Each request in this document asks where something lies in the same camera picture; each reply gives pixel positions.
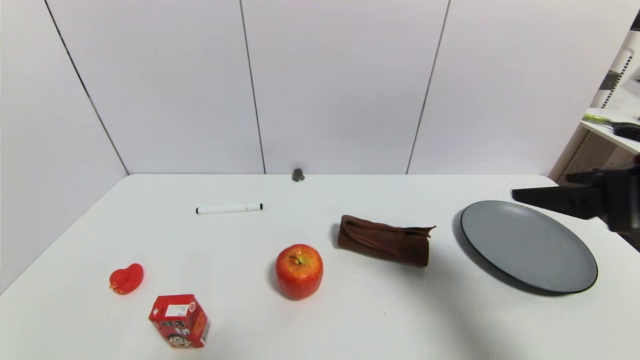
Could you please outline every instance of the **rubber duck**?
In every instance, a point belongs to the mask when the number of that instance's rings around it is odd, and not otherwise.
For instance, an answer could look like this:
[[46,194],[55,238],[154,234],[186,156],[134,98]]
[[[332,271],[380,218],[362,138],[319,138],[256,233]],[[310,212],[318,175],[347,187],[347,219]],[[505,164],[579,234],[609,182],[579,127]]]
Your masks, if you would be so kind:
[[109,277],[109,287],[116,294],[125,295],[134,291],[142,283],[144,270],[140,264],[134,263],[126,269],[118,269]]

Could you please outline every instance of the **red juice box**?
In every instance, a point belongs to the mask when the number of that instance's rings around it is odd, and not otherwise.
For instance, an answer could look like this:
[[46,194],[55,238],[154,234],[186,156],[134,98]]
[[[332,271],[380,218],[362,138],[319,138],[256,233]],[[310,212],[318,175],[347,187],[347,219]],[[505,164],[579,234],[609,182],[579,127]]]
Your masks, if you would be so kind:
[[158,296],[149,320],[173,348],[203,347],[211,327],[193,295]]

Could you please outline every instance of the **red apple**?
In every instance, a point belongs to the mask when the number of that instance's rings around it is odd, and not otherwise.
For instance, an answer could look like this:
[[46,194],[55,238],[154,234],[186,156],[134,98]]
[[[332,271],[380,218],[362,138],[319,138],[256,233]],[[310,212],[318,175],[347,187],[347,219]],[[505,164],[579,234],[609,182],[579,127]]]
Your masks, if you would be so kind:
[[323,264],[318,251],[309,245],[295,244],[284,249],[276,260],[276,276],[282,292],[299,300],[311,296],[320,287]]

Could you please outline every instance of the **brown cloth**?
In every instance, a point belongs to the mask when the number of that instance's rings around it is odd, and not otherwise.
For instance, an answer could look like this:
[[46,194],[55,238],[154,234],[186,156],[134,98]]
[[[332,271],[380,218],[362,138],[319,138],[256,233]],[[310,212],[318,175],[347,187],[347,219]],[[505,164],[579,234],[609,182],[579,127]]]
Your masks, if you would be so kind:
[[343,215],[338,245],[374,258],[427,266],[431,229],[394,227]]

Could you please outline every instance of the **apple stem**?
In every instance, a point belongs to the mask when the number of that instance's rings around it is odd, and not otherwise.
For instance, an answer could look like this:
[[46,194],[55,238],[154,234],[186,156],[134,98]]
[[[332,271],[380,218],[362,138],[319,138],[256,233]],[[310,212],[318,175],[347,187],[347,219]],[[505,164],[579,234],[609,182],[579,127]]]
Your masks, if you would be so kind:
[[300,261],[300,259],[296,258],[293,255],[289,255],[290,258],[295,259],[298,262],[298,265],[302,265],[302,261]]

